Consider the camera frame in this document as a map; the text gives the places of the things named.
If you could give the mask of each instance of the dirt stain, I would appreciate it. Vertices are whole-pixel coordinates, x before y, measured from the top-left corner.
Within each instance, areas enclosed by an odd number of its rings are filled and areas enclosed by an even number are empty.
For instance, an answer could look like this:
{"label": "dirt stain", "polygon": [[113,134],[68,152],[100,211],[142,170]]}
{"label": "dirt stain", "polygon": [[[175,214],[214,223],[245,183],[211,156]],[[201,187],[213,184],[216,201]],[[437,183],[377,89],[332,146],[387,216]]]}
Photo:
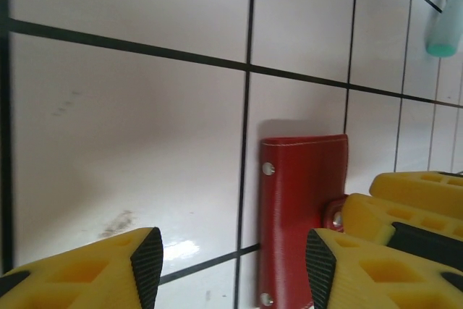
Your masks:
{"label": "dirt stain", "polygon": [[100,238],[108,238],[113,235],[120,234],[130,228],[133,224],[133,212],[130,210],[122,211],[111,223],[109,223],[104,231],[99,234]]}

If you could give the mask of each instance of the teal object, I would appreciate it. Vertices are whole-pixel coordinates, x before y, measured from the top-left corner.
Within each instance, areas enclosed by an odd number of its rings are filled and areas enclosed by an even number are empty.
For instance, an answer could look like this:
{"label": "teal object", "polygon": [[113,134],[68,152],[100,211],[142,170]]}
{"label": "teal object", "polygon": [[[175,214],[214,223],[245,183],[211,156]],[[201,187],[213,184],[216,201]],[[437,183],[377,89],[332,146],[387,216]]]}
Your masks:
{"label": "teal object", "polygon": [[450,57],[458,51],[463,33],[463,0],[447,0],[426,42],[426,51],[436,57]]}

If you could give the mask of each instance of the red case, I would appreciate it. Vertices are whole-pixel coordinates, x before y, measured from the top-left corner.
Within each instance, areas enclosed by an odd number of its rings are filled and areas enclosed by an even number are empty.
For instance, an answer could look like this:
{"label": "red case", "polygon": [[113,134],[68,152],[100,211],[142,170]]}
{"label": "red case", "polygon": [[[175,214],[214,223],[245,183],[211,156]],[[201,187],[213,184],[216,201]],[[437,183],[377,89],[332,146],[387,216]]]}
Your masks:
{"label": "red case", "polygon": [[260,307],[308,309],[307,234],[340,230],[332,221],[345,199],[347,136],[269,138],[260,153]]}

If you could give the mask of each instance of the metal rivet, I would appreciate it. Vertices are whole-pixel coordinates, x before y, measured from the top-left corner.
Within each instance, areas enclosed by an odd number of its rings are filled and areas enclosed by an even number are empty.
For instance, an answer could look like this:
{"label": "metal rivet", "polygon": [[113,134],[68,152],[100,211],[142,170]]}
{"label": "metal rivet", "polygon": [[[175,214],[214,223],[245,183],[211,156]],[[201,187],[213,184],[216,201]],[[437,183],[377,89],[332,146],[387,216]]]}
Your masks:
{"label": "metal rivet", "polygon": [[341,211],[338,211],[334,214],[333,216],[333,226],[335,226],[336,228],[339,228],[342,226],[342,215],[341,215]]}
{"label": "metal rivet", "polygon": [[260,302],[266,306],[270,307],[273,304],[273,299],[268,293],[263,293],[260,295]]}
{"label": "metal rivet", "polygon": [[273,175],[275,174],[275,167],[273,166],[272,163],[270,162],[265,162],[263,165],[262,165],[262,172],[265,174],[265,175]]}

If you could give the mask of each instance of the white tile wall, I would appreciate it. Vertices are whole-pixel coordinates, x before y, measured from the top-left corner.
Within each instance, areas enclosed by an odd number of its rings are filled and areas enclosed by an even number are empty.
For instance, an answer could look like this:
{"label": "white tile wall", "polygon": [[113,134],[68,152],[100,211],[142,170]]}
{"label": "white tile wall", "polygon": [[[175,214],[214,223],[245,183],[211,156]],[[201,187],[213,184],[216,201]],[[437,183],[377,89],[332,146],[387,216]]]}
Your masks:
{"label": "white tile wall", "polygon": [[[249,0],[10,4],[16,20],[238,62],[246,56]],[[252,69],[326,80],[250,75],[242,247],[259,240],[259,140],[344,130],[353,4],[255,0]],[[367,194],[375,175],[394,170],[396,151],[398,170],[426,170],[429,162],[432,170],[463,171],[463,113],[453,105],[463,102],[463,56],[439,69],[424,49],[437,11],[412,0],[407,32],[409,7],[409,0],[357,0],[351,83],[383,92],[349,92],[347,193]],[[119,225],[161,228],[163,275],[237,251],[244,72],[28,35],[13,35],[12,45],[17,264]],[[406,95],[451,105],[404,99],[399,119],[400,98],[390,94],[402,91],[403,77]],[[238,308],[257,304],[258,256],[241,258]],[[236,309],[235,266],[161,285],[156,309]]]}
{"label": "white tile wall", "polygon": [[403,100],[397,148],[398,172],[428,169],[433,114],[433,104]]}
{"label": "white tile wall", "polygon": [[163,274],[235,250],[242,72],[24,35],[13,53],[18,264],[119,222],[161,229]]}
{"label": "white tile wall", "polygon": [[353,0],[255,0],[252,63],[346,81]]}
{"label": "white tile wall", "polygon": [[376,175],[394,171],[399,107],[398,98],[350,92],[346,193],[367,194]]}
{"label": "white tile wall", "polygon": [[410,0],[357,0],[351,83],[400,93]]}
{"label": "white tile wall", "polygon": [[245,59],[248,0],[12,0],[19,20]]}
{"label": "white tile wall", "polygon": [[259,141],[342,133],[346,91],[267,75],[251,76],[243,247],[258,241]]}

